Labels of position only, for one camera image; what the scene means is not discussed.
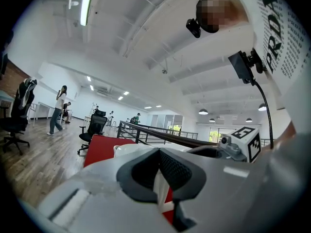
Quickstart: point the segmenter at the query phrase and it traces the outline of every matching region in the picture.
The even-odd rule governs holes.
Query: jeans
[[[56,126],[59,131],[63,130],[62,126],[57,122],[58,116],[61,114],[62,110],[55,108],[53,116],[50,120],[50,134],[54,134],[54,127]]]

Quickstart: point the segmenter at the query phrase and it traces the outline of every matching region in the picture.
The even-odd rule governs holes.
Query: black cable
[[[269,133],[270,133],[270,149],[273,149],[273,132],[272,132],[272,122],[271,122],[271,116],[270,116],[270,110],[269,110],[269,106],[268,106],[268,103],[267,103],[267,99],[266,99],[266,96],[264,95],[264,92],[261,88],[261,86],[257,83],[256,80],[254,80],[254,84],[255,86],[257,86],[258,90],[260,91],[262,97],[263,97],[263,100],[264,100],[264,103],[267,107],[267,114],[268,114],[268,120],[269,120]]]

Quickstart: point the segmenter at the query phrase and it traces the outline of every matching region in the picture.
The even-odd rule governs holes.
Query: woman walking
[[[56,96],[56,105],[55,105],[55,110],[53,113],[53,116],[50,121],[50,132],[48,132],[48,135],[54,135],[54,127],[56,126],[59,131],[62,131],[63,128],[62,126],[57,122],[58,116],[61,114],[61,117],[63,115],[63,107],[64,107],[64,102],[66,99],[67,95],[67,86],[63,86],[61,90],[58,91],[58,94]]]

